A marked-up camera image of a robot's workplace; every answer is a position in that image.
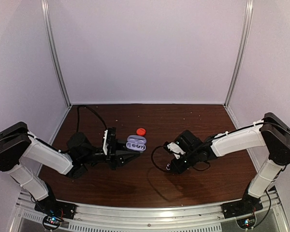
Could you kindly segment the grey oval puck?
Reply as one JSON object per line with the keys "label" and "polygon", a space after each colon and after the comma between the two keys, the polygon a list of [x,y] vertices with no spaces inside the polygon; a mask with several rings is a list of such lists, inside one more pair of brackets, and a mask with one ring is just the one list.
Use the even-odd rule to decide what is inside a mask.
{"label": "grey oval puck", "polygon": [[126,142],[126,147],[127,149],[133,150],[133,151],[138,151],[136,150],[136,145],[137,144],[145,144],[146,145],[147,140],[145,137],[139,136],[139,135],[130,135],[127,138]]}

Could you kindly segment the red earbud charging case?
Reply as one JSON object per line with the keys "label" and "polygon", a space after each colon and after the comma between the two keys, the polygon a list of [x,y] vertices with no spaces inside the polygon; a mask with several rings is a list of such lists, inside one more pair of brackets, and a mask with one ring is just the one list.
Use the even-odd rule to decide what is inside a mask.
{"label": "red earbud charging case", "polygon": [[145,136],[146,135],[146,129],[145,128],[138,128],[136,130],[136,134],[139,136]]}

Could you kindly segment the purple earbud with red hook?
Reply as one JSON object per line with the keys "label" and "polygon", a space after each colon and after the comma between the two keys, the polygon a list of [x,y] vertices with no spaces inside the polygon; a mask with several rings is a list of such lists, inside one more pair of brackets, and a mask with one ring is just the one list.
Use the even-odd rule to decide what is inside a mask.
{"label": "purple earbud with red hook", "polygon": [[146,145],[145,144],[137,144],[135,148],[138,151],[144,151],[144,150],[146,150]]}

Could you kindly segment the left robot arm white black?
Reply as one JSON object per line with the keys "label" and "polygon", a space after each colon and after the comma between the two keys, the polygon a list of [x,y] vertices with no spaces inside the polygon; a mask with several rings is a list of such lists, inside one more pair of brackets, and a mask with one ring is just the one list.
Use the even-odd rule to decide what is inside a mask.
{"label": "left robot arm white black", "polygon": [[41,202],[48,214],[60,210],[51,188],[23,163],[28,158],[47,166],[71,179],[87,171],[87,165],[107,163],[114,170],[139,157],[146,150],[146,139],[130,135],[127,140],[116,138],[116,129],[104,131],[102,146],[93,146],[82,132],[76,132],[67,142],[68,149],[56,149],[28,130],[26,123],[18,122],[0,132],[0,171],[7,172],[33,198]]}

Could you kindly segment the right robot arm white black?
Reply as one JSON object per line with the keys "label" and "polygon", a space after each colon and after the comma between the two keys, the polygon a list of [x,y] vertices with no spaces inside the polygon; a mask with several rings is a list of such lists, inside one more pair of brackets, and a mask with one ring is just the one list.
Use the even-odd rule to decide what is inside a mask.
{"label": "right robot arm white black", "polygon": [[198,162],[207,163],[227,154],[254,147],[266,147],[269,156],[249,183],[244,198],[238,203],[241,213],[249,213],[279,173],[290,164],[290,128],[274,113],[231,132],[209,136],[200,140],[185,130],[168,143],[166,150],[174,155],[168,171],[181,174]]}

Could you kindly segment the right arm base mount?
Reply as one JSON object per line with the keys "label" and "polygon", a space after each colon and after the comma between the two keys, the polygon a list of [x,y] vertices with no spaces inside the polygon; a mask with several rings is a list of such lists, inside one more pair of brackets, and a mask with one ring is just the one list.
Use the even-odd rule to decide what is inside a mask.
{"label": "right arm base mount", "polygon": [[224,218],[236,218],[236,223],[243,230],[251,230],[257,224],[256,211],[262,210],[261,198],[250,196],[246,191],[242,199],[223,203],[222,212]]}

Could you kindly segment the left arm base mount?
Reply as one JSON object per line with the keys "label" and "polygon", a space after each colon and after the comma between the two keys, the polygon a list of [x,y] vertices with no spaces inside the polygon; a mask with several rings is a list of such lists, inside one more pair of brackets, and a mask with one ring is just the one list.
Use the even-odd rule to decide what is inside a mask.
{"label": "left arm base mount", "polygon": [[38,201],[31,195],[31,201],[35,203],[34,210],[45,214],[42,219],[42,226],[47,231],[54,231],[58,229],[64,222],[64,219],[74,219],[76,205],[73,203],[67,203],[58,201],[55,198],[52,190],[48,191],[48,196]]}

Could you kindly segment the front aluminium rail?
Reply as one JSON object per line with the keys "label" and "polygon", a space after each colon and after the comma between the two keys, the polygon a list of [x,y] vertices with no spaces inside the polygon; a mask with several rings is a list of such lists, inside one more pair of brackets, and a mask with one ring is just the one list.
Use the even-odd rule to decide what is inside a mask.
{"label": "front aluminium rail", "polygon": [[[8,232],[47,232],[44,214],[34,211],[33,203],[16,203]],[[278,198],[265,220],[253,230],[241,229],[237,218],[225,218],[220,203],[166,207],[122,208],[79,204],[73,219],[64,219],[54,232],[290,232]]]}

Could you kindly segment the left aluminium frame post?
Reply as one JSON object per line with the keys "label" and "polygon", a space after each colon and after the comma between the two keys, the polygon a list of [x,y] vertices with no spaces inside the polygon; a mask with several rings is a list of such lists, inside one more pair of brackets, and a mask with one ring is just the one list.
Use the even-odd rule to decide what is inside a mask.
{"label": "left aluminium frame post", "polygon": [[61,67],[60,67],[60,63],[58,59],[58,53],[56,49],[56,43],[55,43],[55,38],[54,38],[53,30],[52,30],[51,16],[50,16],[50,11],[49,11],[49,1],[41,0],[41,7],[42,7],[46,35],[47,35],[48,44],[50,48],[51,60],[54,66],[59,88],[63,96],[66,107],[70,108],[72,104],[68,96],[66,85],[63,80],[62,71],[61,71]]}

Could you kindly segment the aluminium frame post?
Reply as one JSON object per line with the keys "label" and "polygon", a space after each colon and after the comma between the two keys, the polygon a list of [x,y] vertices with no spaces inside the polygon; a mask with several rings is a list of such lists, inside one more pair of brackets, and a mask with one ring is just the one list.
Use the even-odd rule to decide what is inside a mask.
{"label": "aluminium frame post", "polygon": [[224,107],[228,108],[232,99],[232,95],[235,90],[236,82],[239,77],[239,73],[241,70],[242,62],[244,59],[245,49],[248,42],[248,37],[251,29],[251,23],[252,23],[252,17],[253,17],[253,6],[254,6],[254,0],[247,0],[246,1],[246,8],[245,8],[245,14],[244,14],[244,20],[243,20],[243,26],[242,26],[242,33],[238,48],[237,57],[235,60],[235,66],[232,73],[232,79],[229,85],[228,93],[224,102]]}
{"label": "aluminium frame post", "polygon": [[54,38],[53,30],[52,30],[51,16],[50,16],[50,11],[49,11],[49,1],[41,0],[41,7],[42,7],[46,35],[47,35],[48,44],[50,48],[51,60],[54,66],[59,88],[63,96],[66,107],[70,108],[72,104],[68,96],[66,85],[63,80],[62,71],[61,71],[61,67],[60,67],[60,63],[58,59],[58,53],[56,49],[56,43],[55,43],[55,38]]}

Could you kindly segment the right aluminium frame post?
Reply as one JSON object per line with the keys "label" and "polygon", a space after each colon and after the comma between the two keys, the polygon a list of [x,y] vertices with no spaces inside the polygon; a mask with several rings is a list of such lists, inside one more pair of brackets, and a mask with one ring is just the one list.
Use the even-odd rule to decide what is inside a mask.
{"label": "right aluminium frame post", "polygon": [[232,99],[232,95],[235,90],[236,82],[239,77],[239,73],[241,70],[242,62],[244,59],[245,49],[248,42],[248,37],[251,29],[251,23],[252,23],[252,17],[253,17],[253,6],[254,6],[254,0],[247,0],[246,1],[246,8],[245,8],[245,14],[244,14],[244,20],[243,20],[243,26],[242,26],[242,33],[238,48],[237,57],[235,60],[235,66],[232,73],[232,79],[229,85],[228,93],[224,102],[224,107],[228,108]]}

